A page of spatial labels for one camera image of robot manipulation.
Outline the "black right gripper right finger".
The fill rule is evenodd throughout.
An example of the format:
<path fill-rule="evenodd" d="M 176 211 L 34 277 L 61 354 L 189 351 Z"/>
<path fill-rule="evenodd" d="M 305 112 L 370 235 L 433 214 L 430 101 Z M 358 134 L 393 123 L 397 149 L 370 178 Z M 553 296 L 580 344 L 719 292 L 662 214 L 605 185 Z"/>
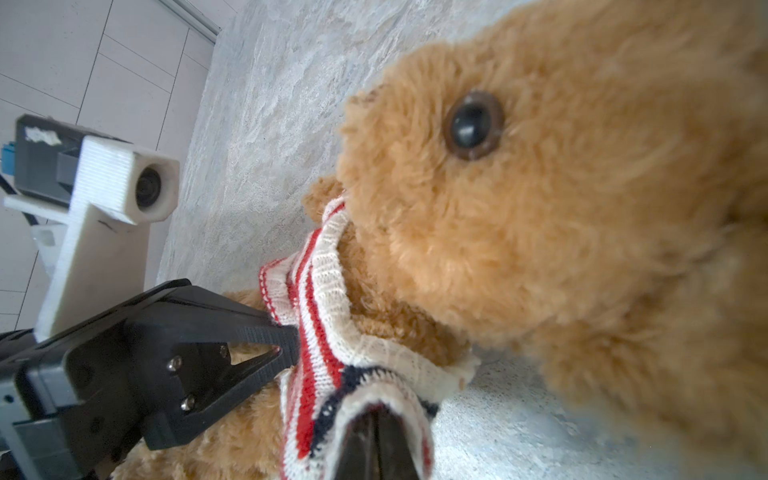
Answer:
<path fill-rule="evenodd" d="M 376 413 L 377 479 L 418 480 L 404 424 L 388 409 Z"/>

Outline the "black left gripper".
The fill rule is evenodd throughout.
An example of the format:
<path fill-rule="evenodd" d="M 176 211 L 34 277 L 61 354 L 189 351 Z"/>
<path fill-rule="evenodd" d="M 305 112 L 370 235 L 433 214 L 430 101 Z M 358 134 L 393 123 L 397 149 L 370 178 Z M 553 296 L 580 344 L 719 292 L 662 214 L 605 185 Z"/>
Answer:
<path fill-rule="evenodd" d="M 155 332 L 2 334 L 2 478 L 103 479 L 139 442 L 156 446 Z"/>

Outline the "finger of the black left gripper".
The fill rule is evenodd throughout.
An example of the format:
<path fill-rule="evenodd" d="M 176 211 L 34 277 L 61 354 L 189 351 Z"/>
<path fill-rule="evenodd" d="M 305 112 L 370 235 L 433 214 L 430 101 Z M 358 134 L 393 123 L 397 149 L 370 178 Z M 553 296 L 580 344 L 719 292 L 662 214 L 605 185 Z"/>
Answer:
<path fill-rule="evenodd" d="M 299 334 L 183 281 L 127 319 L 147 447 L 186 445 L 297 364 Z"/>

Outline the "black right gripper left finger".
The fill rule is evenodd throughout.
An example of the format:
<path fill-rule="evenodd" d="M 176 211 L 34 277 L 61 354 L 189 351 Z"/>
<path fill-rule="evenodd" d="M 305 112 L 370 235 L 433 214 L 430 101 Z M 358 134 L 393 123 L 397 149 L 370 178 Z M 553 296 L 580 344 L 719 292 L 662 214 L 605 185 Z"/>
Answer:
<path fill-rule="evenodd" d="M 334 478 L 373 480 L 377 478 L 377 411 L 356 417 L 348 426 Z"/>

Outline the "red white striped knit sweater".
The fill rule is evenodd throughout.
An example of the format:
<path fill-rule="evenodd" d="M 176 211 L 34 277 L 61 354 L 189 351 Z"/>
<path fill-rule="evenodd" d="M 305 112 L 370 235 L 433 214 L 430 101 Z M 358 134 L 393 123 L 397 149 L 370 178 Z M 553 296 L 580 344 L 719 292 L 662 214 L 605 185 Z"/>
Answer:
<path fill-rule="evenodd" d="M 411 344 L 395 337 L 390 322 L 363 326 L 343 275 L 342 239 L 350 227 L 344 201 L 331 200 L 303 248 L 259 274 L 273 320 L 299 334 L 298 362 L 279 377 L 281 477 L 335 479 L 350 423 L 388 409 L 404 424 L 419 479 L 428 479 L 432 421 L 440 404 L 472 380 L 479 362 L 468 343 L 424 315 L 415 319 Z"/>

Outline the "brown teddy bear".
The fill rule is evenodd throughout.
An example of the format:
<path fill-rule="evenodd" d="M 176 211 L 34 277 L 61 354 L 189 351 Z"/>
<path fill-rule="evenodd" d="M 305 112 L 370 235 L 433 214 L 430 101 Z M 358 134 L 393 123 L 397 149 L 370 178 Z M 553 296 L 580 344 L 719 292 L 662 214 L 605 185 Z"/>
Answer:
<path fill-rule="evenodd" d="M 424 315 L 638 436 L 766 468 L 765 2 L 534 1 L 402 58 L 341 133 L 304 208 L 317 229 L 344 201 L 365 328 L 411 344 Z M 291 368 L 114 477 L 284 479 Z"/>

